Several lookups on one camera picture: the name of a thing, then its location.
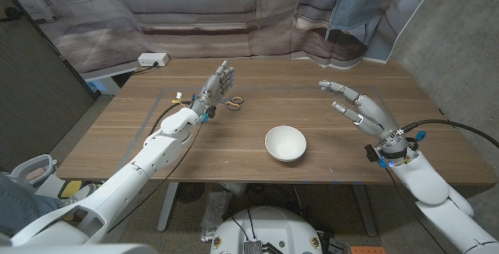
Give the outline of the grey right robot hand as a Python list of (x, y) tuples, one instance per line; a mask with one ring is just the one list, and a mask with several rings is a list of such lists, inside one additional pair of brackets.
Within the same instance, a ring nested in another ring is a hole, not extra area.
[(353, 111), (337, 101), (332, 104), (332, 107), (350, 120), (360, 132), (377, 137), (379, 147), (386, 158), (405, 157), (409, 142), (404, 136), (397, 134), (398, 127), (375, 101), (336, 82), (323, 80), (319, 82), (319, 86), (324, 92), (342, 95), (359, 110)]

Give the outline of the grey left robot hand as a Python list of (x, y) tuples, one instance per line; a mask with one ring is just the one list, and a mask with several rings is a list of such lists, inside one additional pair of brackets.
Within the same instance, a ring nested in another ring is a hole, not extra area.
[(234, 82), (234, 68), (227, 66), (223, 61), (203, 85), (200, 93), (196, 96), (191, 109), (198, 115), (202, 115), (209, 107), (218, 105), (224, 95), (232, 87)]

